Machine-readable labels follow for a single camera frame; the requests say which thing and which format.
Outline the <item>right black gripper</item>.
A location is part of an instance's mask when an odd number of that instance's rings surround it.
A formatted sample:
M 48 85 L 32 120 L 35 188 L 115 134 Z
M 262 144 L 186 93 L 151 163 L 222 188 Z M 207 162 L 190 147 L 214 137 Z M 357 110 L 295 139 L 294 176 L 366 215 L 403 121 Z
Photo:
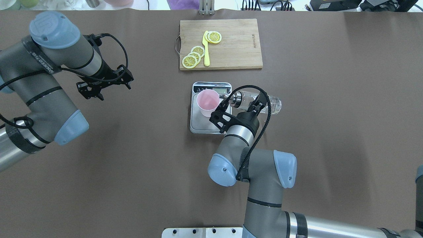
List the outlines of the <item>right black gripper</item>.
M 264 93 L 252 93 L 251 98 L 248 111 L 240 112 L 237 116 L 226 112 L 229 107 L 229 99 L 224 99 L 211 113 L 210 122 L 219 129 L 220 133 L 227 133 L 231 126 L 239 125 L 247 128 L 255 137 L 259 128 L 258 114 L 268 113 L 269 108 Z

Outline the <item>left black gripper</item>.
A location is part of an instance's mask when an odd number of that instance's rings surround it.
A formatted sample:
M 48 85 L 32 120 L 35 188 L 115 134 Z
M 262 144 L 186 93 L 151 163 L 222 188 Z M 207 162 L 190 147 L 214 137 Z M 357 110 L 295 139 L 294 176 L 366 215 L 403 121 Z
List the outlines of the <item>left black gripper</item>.
M 121 64 L 116 70 L 112 70 L 105 61 L 102 62 L 99 71 L 92 75 L 92 77 L 103 81 L 90 79 L 89 85 L 86 82 L 78 82 L 76 83 L 77 90 L 85 99 L 98 98 L 101 101 L 104 101 L 104 97 L 101 94 L 102 88 L 106 88 L 111 85 L 125 85 L 130 90 L 130 82 L 134 80 L 132 73 L 125 65 Z M 89 87 L 101 89 L 90 90 Z

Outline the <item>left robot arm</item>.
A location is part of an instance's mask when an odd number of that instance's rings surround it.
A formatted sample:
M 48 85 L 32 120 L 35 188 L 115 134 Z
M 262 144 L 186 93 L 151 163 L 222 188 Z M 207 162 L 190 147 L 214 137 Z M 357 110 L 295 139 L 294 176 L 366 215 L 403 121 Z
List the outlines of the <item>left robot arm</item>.
M 128 63 L 113 70 L 103 59 L 101 38 L 83 35 L 63 13 L 41 12 L 29 25 L 30 34 L 1 51 L 1 92 L 17 93 L 30 113 L 1 125 L 1 171 L 45 148 L 79 137 L 89 129 L 82 112 L 54 74 L 68 71 L 81 79 L 77 90 L 86 99 L 103 100 L 101 90 L 112 85 L 131 89 Z

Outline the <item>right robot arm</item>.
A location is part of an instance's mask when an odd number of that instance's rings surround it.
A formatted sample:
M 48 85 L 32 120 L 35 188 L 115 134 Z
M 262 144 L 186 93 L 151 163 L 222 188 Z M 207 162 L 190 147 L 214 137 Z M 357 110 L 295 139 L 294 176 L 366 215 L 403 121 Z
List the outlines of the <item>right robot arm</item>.
M 422 166 L 417 168 L 415 228 L 396 232 L 369 228 L 282 210 L 285 188 L 292 188 L 297 172 L 293 154 L 256 149 L 258 114 L 270 102 L 260 93 L 245 112 L 226 112 L 231 95 L 223 96 L 210 122 L 224 135 L 208 166 L 210 178 L 221 186 L 248 182 L 243 238 L 421 238 Z

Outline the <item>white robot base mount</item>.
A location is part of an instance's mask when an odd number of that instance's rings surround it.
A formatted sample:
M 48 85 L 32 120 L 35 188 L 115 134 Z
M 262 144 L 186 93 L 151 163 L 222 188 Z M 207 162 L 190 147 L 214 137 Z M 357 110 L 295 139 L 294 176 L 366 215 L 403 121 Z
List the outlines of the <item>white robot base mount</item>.
M 166 228 L 162 238 L 241 238 L 242 227 Z

